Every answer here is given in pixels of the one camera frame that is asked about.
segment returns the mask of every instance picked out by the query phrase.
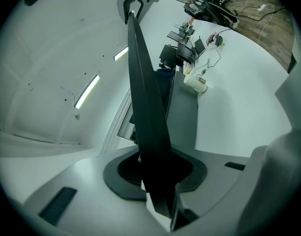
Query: computer monitor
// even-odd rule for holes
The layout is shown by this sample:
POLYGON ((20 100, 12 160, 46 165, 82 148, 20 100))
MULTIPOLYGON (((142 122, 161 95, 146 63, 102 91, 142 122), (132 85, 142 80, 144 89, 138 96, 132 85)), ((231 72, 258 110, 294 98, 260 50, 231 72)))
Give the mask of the computer monitor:
POLYGON ((189 64, 194 63, 195 60, 195 55, 192 51, 180 43, 178 43, 177 57, 189 64))
POLYGON ((190 40, 181 37, 180 35, 178 35, 174 31, 169 32, 167 37, 169 37, 172 40, 174 40, 174 41, 180 43, 181 45, 185 46, 187 49, 189 49, 195 55, 195 49, 194 49, 194 47, 193 47, 190 40))
POLYGON ((169 32, 167 37, 171 38, 176 42, 181 42, 184 40, 183 37, 181 37, 179 34, 175 33, 174 31, 169 32))

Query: white table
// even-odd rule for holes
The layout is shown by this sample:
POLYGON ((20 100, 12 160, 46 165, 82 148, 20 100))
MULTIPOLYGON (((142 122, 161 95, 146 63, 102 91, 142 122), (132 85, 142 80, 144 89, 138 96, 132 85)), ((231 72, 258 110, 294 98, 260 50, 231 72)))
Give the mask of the white table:
MULTIPOLYGON (((192 43, 200 36, 205 44, 213 32, 226 29, 198 20, 193 26, 192 43)), ((256 147, 268 145, 291 130, 274 94, 288 74, 252 40, 232 30, 220 35, 225 43, 218 47, 221 60, 202 76, 209 88, 198 98, 196 149, 250 156, 256 147)), ((206 64, 209 57, 210 65, 219 59, 216 50, 207 49, 195 67, 206 64)))

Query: cable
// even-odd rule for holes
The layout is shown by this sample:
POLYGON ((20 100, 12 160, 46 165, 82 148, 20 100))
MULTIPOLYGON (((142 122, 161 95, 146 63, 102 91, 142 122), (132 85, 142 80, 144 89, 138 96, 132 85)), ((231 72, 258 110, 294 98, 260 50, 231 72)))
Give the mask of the cable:
POLYGON ((192 53, 192 54, 191 54, 191 57, 192 57, 192 59, 193 59, 193 66, 195 66, 195 60, 196 60, 196 59, 195 59, 195 54, 192 53))
POLYGON ((70 92, 70 93, 74 96, 74 104, 76 104, 75 95, 72 92, 70 92))
POLYGON ((178 48, 177 46, 173 46, 173 45, 168 45, 168 46, 173 47, 173 48, 176 48, 176 49, 178 48))
POLYGON ((260 34, 260 36, 259 36, 258 44, 260 43, 260 38, 261 38, 261 36, 262 36, 262 34, 263 34, 264 29, 266 28, 266 26, 269 25, 269 23, 271 22, 271 20, 273 19, 273 17, 274 17, 274 14, 272 14, 271 19, 268 21, 268 23, 267 23, 267 24, 264 26, 264 28, 262 29, 261 34, 260 34))
POLYGON ((219 35, 220 33, 224 32, 224 31, 227 31, 227 30, 231 30, 231 28, 229 29, 224 29, 224 30, 221 30, 217 35, 219 35))
MULTIPOLYGON (((227 3, 228 5, 229 5, 229 7, 231 7, 231 5, 229 4, 229 3, 227 3)), ((232 8, 232 7, 231 7, 232 8)), ((235 9, 234 8, 232 8, 234 11, 235 11, 235 9)))
POLYGON ((231 15, 231 16, 233 16, 233 17, 235 17, 235 18, 242 18, 242 17, 244 17, 244 18, 251 19, 251 20, 253 20, 253 21, 261 21, 261 20, 262 20, 264 17, 266 17, 267 15, 275 14, 275 13, 277 13, 278 11, 285 9, 285 7, 282 7, 282 8, 280 8, 280 9, 276 10, 276 11, 273 11, 273 12, 270 12, 270 13, 265 14, 265 15, 264 15, 262 18, 260 18, 260 19, 254 19, 254 18, 250 18, 250 17, 247 17, 247 16, 235 16, 234 14, 232 14, 232 13, 230 13, 230 12, 224 10, 222 7, 220 7, 220 6, 218 6, 218 5, 214 4, 214 3, 211 3, 211 2, 208 2, 208 3, 211 4, 211 5, 213 5, 213 6, 215 6, 215 7, 217 7, 217 8, 219 8, 219 9, 221 9, 221 10, 223 10, 223 11, 225 11, 228 15, 231 15))
POLYGON ((194 69, 196 70, 196 69, 200 69, 200 68, 202 68, 203 66, 206 66, 208 63, 206 63, 206 64, 204 64, 204 65, 201 65, 201 66, 199 66, 199 67, 195 67, 194 69))
POLYGON ((208 58, 206 69, 203 70, 204 73, 209 69, 209 64, 210 64, 210 59, 211 59, 211 52, 212 52, 212 50, 210 51, 210 57, 208 58))
MULTIPOLYGON (((203 1, 200 1, 200 0, 194 0, 194 1, 195 1, 195 2, 194 2, 195 6, 198 7, 199 9, 202 9, 202 8, 200 8, 200 6, 202 6, 202 4, 197 4, 197 2, 198 2, 198 1, 199 1, 199 2, 203 2, 204 0, 203 0, 203 1)), ((224 22, 228 25, 229 28, 231 28, 232 30, 236 31, 236 30, 230 25, 230 23, 228 22, 227 18, 224 18, 224 22)))
POLYGON ((204 49, 199 55, 198 55, 198 57, 196 57, 196 59, 195 60, 198 60, 199 59, 199 57, 202 55, 202 53, 205 51, 206 49, 204 49))
POLYGON ((221 55, 220 55, 220 53, 219 53, 219 51, 218 51, 218 46, 216 47, 216 51, 217 51, 217 53, 218 53, 218 55, 219 55, 219 59, 218 59, 218 61, 216 61, 216 63, 214 64, 214 65, 211 65, 210 66, 210 59, 209 59, 209 61, 208 61, 208 69, 210 68, 210 67, 214 67, 214 66, 216 66, 216 64, 220 61, 220 59, 221 59, 221 55))
POLYGON ((241 12, 239 12, 237 15, 243 13, 243 11, 247 8, 260 8, 260 7, 259 6, 247 6, 247 7, 243 8, 243 10, 241 12))

